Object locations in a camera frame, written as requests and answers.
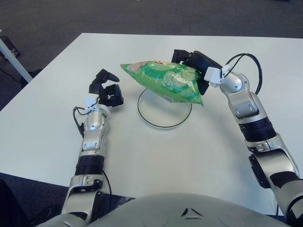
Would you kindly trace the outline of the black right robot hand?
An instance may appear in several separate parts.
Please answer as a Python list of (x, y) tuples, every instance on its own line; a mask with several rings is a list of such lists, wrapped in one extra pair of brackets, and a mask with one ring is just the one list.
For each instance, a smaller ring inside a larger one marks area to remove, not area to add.
[(204, 80), (208, 67), (221, 69), (222, 66), (202, 54), (199, 51), (188, 52), (186, 50), (174, 50), (172, 60), (173, 63), (181, 63), (183, 65), (192, 67), (199, 74), (197, 79), (198, 90), (201, 95), (204, 95), (209, 87), (209, 82)]

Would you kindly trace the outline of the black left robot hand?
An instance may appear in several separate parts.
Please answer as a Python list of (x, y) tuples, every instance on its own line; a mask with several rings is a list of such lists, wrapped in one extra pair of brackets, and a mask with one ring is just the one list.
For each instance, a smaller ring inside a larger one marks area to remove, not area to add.
[(113, 82), (120, 81), (116, 75), (102, 69), (90, 84), (89, 94), (98, 95), (98, 104), (111, 107), (122, 105), (124, 103), (124, 98), (118, 84), (103, 87), (103, 84), (108, 80)]

